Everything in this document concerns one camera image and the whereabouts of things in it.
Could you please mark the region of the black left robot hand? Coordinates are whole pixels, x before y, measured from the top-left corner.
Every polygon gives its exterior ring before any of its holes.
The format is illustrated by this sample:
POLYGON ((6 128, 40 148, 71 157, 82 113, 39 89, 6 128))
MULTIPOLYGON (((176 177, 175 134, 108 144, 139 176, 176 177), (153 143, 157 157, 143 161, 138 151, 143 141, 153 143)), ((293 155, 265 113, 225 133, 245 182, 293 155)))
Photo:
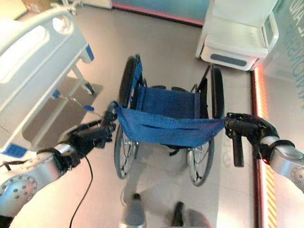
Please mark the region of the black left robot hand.
POLYGON ((112 142, 112 132, 116 124, 110 122, 102 125, 102 121, 92 121, 74 127, 67 133, 67 144, 70 144, 77 153, 88 154, 93 148, 104 148, 106 143, 112 142))

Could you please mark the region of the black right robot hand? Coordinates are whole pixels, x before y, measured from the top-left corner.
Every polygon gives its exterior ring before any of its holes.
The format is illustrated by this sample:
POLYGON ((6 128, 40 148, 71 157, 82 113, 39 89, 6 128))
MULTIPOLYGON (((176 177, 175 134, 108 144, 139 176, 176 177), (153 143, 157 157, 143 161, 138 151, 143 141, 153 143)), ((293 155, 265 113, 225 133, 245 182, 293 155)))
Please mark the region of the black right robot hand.
POLYGON ((243 136, 252 144, 259 144, 264 137, 277 137, 276 128, 266 119, 256 115, 227 113, 225 117, 226 136, 233 139, 235 136, 243 136))

